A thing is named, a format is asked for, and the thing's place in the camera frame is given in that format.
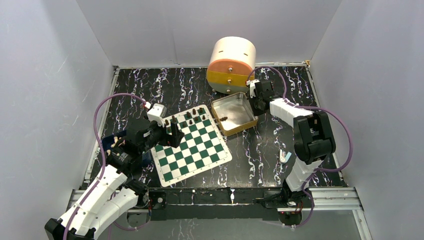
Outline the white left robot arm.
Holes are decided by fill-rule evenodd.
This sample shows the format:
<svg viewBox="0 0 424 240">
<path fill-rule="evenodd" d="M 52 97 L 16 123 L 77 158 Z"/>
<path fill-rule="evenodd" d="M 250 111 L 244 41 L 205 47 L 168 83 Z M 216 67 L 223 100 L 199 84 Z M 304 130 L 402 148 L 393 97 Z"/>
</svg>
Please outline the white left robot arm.
<svg viewBox="0 0 424 240">
<path fill-rule="evenodd" d="M 102 139 L 100 173 L 81 197 L 44 229 L 50 240 L 96 240 L 127 210 L 150 203 L 149 187 L 129 176 L 142 168 L 143 155 L 156 146 L 177 148 L 185 134 L 176 120 L 139 119 Z"/>
</svg>

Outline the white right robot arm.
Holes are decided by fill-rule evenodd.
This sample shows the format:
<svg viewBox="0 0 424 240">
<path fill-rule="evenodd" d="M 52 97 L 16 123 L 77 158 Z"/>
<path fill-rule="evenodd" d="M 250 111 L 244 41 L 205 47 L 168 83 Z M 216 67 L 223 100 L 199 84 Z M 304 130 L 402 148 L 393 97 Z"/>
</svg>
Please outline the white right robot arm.
<svg viewBox="0 0 424 240">
<path fill-rule="evenodd" d="M 293 147 L 296 156 L 291 172 L 286 177 L 282 202 L 295 207 L 302 199 L 308 178 L 329 155 L 335 152 L 336 143 L 326 112 L 310 111 L 275 94 L 269 80 L 248 80 L 248 101 L 255 116 L 270 113 L 289 124 L 293 129 Z"/>
</svg>

